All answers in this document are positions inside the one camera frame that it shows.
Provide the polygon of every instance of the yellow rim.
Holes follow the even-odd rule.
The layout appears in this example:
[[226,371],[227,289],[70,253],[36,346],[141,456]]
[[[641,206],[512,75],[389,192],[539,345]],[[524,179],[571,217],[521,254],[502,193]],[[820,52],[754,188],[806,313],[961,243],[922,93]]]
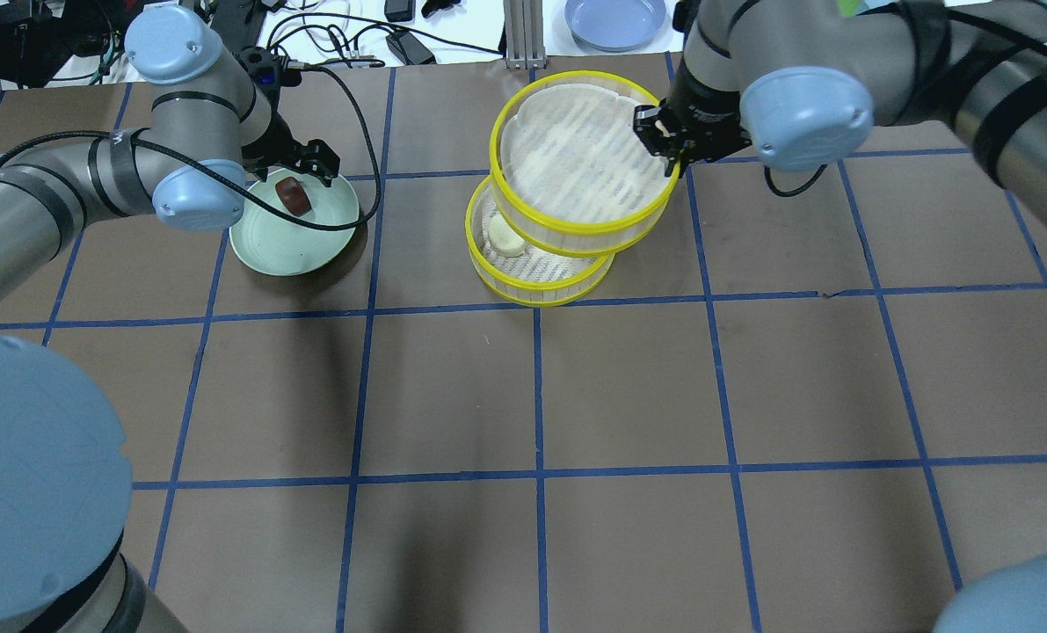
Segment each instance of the yellow rim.
[[579,222],[569,222],[566,220],[560,220],[558,218],[552,218],[539,211],[539,209],[534,208],[524,201],[524,198],[518,197],[514,190],[512,190],[511,185],[507,183],[507,176],[504,176],[503,165],[499,164],[499,134],[503,132],[504,125],[507,123],[508,115],[514,113],[515,108],[518,104],[531,96],[532,93],[544,88],[552,83],[564,83],[566,80],[572,80],[573,77],[600,77],[600,80],[612,81],[619,85],[630,88],[641,95],[647,96],[648,100],[652,104],[660,104],[660,99],[656,99],[651,92],[641,88],[640,85],[632,83],[630,80],[625,80],[623,76],[615,75],[607,72],[596,71],[596,69],[575,69],[571,72],[560,72],[558,74],[553,74],[551,76],[544,76],[542,80],[536,81],[527,88],[519,90],[515,93],[515,96],[511,97],[511,100],[507,101],[504,109],[499,111],[499,116],[496,117],[496,123],[491,128],[491,140],[488,143],[488,157],[491,160],[491,179],[494,181],[496,188],[503,193],[504,197],[507,198],[508,203],[511,203],[515,207],[516,211],[521,212],[528,219],[530,219],[535,224],[542,225],[542,227],[555,229],[560,233],[569,233],[572,235],[604,235],[606,233],[616,233],[623,231],[625,228],[632,227],[632,225],[643,221],[652,212],[659,211],[661,206],[667,204],[668,198],[671,197],[671,193],[675,189],[675,184],[680,180],[680,169],[674,168],[671,171],[671,177],[668,178],[667,186],[660,196],[652,200],[645,208],[640,209],[640,211],[632,213],[626,218],[620,220],[612,220],[610,222],[600,222],[597,224],[583,224]]
[[655,220],[652,220],[652,224],[649,224],[648,227],[644,229],[644,231],[636,233],[636,235],[633,235],[631,240],[621,242],[621,244],[616,245],[616,247],[599,251],[574,251],[574,250],[566,250],[554,247],[554,245],[544,244],[542,240],[536,240],[534,236],[527,234],[527,232],[522,231],[522,229],[520,229],[515,224],[515,220],[511,217],[511,213],[504,212],[504,209],[502,208],[499,209],[499,216],[503,216],[504,221],[507,222],[508,227],[514,229],[514,231],[516,233],[519,233],[519,236],[524,238],[524,240],[531,242],[532,245],[536,245],[536,247],[539,247],[544,251],[552,252],[555,253],[555,255],[562,255],[562,256],[614,256],[617,253],[621,252],[622,250],[634,247],[637,245],[637,242],[640,242],[641,240],[644,240],[644,238],[648,236],[648,233],[651,232],[651,229],[655,228],[655,225],[660,223],[661,218],[664,218],[664,213],[661,212],[660,217],[656,217]]
[[[612,264],[612,259],[608,261],[608,266],[611,266],[611,264]],[[528,308],[556,308],[557,306],[565,306],[566,303],[571,303],[571,301],[582,299],[582,297],[584,297],[587,294],[589,294],[593,291],[595,291],[595,289],[597,288],[597,286],[599,286],[600,284],[602,284],[602,281],[605,280],[605,273],[608,272],[608,266],[605,267],[606,269],[604,270],[603,273],[601,273],[599,276],[597,276],[597,278],[595,280],[593,280],[593,284],[586,286],[586,288],[584,288],[582,292],[575,293],[575,294],[566,297],[566,299],[559,299],[559,300],[526,300],[526,299],[519,299],[519,297],[517,297],[517,296],[511,296],[510,294],[500,291],[498,288],[495,288],[495,286],[492,286],[491,284],[484,284],[484,286],[486,286],[486,288],[489,289],[491,292],[494,292],[495,294],[504,297],[504,299],[512,301],[512,303],[518,303],[520,306],[527,306]]]
[[605,266],[607,261],[612,258],[612,255],[599,256],[597,257],[597,262],[591,264],[589,267],[584,269],[582,272],[579,272],[577,275],[572,277],[566,277],[566,279],[562,279],[560,281],[526,281],[522,279],[516,279],[511,275],[507,275],[507,273],[503,272],[498,268],[495,268],[495,266],[492,266],[491,263],[484,257],[484,253],[480,252],[480,247],[475,245],[475,238],[472,235],[472,216],[475,212],[475,204],[480,201],[480,196],[482,196],[482,194],[484,194],[484,191],[488,188],[490,180],[491,177],[480,181],[480,184],[475,187],[475,191],[472,193],[472,197],[469,198],[468,210],[464,213],[464,236],[468,240],[468,252],[472,256],[472,262],[480,264],[480,268],[482,268],[484,272],[487,272],[488,275],[491,275],[494,279],[503,281],[508,286],[512,286],[512,288],[520,289],[520,291],[560,291],[560,289],[565,289],[567,286],[579,284],[579,281],[589,278],[591,275],[595,275],[596,272],[599,272],[599,270]]

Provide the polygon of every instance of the metal bracket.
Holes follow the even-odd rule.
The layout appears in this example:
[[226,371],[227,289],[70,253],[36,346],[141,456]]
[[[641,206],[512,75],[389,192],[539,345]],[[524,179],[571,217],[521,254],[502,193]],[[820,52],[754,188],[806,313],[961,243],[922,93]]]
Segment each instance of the metal bracket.
[[542,42],[542,0],[504,0],[508,69],[547,68]]

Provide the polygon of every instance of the brown object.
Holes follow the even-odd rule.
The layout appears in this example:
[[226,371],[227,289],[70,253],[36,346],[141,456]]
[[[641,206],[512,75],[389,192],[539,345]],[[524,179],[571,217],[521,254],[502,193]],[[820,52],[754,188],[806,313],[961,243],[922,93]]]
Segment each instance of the brown object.
[[309,193],[305,191],[304,185],[294,177],[287,177],[276,184],[276,197],[281,198],[282,204],[294,217],[300,218],[309,212],[311,201]]

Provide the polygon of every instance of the gray robot arm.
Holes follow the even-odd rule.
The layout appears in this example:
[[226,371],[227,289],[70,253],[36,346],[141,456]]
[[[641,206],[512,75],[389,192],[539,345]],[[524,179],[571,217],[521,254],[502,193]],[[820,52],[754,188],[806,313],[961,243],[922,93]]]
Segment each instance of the gray robot arm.
[[768,167],[805,172],[873,125],[938,119],[1047,225],[1047,47],[1024,45],[1047,44],[1047,0],[855,17],[832,0],[704,0],[691,18],[671,93],[634,121],[669,168],[753,144]]
[[[133,138],[193,157],[235,184],[245,183],[246,168],[300,157],[269,99],[194,12],[147,8],[126,48],[153,84],[154,128],[1,160],[0,299],[94,222],[155,212],[177,228],[222,229],[241,218],[238,193]],[[319,175],[334,176],[338,157],[322,162],[329,173]]]

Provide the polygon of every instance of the blue bowl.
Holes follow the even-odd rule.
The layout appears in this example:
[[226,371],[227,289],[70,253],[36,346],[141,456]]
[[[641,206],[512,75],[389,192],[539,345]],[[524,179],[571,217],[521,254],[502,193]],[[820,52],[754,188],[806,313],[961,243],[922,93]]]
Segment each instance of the blue bowl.
[[574,39],[605,52],[632,51],[667,22],[664,0],[566,0]]

